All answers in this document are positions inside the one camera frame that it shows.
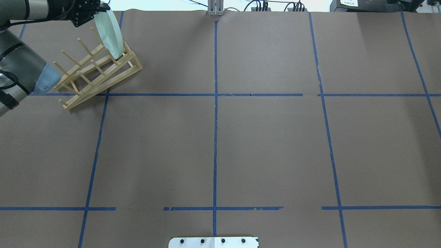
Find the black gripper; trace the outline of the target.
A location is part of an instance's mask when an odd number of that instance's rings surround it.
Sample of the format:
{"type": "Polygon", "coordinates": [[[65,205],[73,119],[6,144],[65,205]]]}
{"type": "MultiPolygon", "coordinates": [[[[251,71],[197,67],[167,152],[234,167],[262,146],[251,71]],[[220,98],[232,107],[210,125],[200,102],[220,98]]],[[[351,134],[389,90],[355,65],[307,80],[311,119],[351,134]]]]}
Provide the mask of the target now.
{"type": "Polygon", "coordinates": [[[97,13],[111,9],[100,0],[49,0],[48,7],[49,20],[71,21],[75,27],[93,20],[97,13]]]}

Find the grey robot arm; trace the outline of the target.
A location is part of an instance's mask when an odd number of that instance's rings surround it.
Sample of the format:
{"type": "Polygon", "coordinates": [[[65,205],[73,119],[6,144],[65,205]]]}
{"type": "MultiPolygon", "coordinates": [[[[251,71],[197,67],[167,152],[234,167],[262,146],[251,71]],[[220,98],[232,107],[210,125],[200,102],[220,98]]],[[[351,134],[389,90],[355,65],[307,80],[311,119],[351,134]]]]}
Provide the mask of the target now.
{"type": "Polygon", "coordinates": [[[110,9],[101,0],[2,0],[1,115],[17,107],[31,93],[47,93],[61,78],[57,70],[12,33],[10,27],[59,20],[71,21],[79,27],[110,9]]]}

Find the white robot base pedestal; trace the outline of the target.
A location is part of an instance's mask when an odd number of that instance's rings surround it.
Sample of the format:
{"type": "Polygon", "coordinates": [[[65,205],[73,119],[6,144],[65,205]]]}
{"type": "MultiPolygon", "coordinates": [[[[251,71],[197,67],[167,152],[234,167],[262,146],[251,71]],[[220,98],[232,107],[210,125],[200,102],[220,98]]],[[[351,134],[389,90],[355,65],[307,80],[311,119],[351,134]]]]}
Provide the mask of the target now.
{"type": "Polygon", "coordinates": [[[258,248],[257,237],[175,237],[169,248],[258,248]]]}

